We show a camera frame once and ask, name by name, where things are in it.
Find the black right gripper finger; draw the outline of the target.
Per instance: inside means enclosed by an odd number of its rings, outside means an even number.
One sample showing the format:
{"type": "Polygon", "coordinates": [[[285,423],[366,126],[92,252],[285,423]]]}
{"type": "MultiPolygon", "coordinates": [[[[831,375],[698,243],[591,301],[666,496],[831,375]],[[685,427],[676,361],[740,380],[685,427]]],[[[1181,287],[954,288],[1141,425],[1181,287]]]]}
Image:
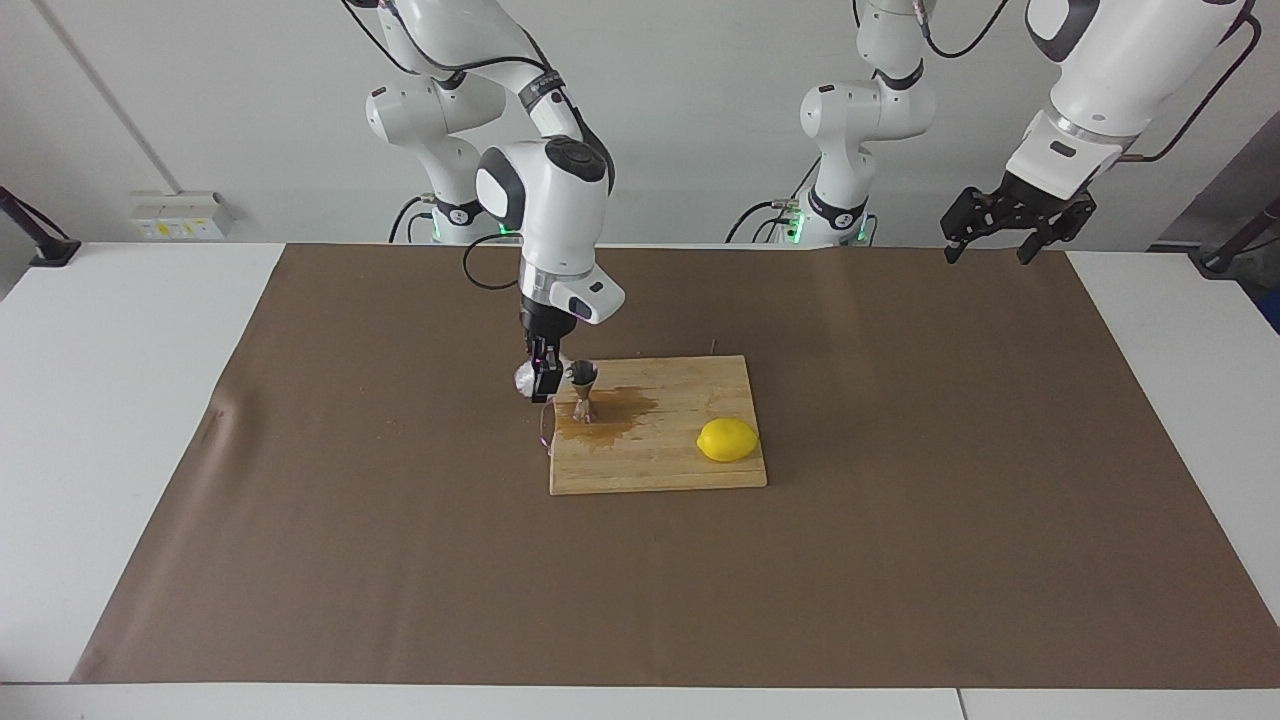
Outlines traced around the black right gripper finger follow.
{"type": "Polygon", "coordinates": [[[534,404],[553,400],[564,374],[558,345],[530,343],[530,368],[532,370],[530,400],[534,404]]]}

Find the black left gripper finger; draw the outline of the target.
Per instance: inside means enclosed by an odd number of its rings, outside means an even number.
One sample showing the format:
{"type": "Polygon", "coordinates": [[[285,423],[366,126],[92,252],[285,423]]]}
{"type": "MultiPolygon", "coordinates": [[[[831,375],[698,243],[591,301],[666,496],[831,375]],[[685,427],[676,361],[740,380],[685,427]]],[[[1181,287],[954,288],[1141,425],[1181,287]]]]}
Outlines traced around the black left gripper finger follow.
{"type": "Polygon", "coordinates": [[[1002,229],[997,213],[1002,200],[1000,190],[983,192],[977,187],[966,187],[961,191],[940,219],[947,264],[956,264],[970,242],[1002,229]]]}
{"type": "Polygon", "coordinates": [[[1052,220],[1048,218],[1038,219],[1032,233],[1016,251],[1019,263],[1028,265],[1041,250],[1050,245],[1074,241],[1084,224],[1093,217],[1096,209],[1093,199],[1083,199],[1073,202],[1052,220]]]}

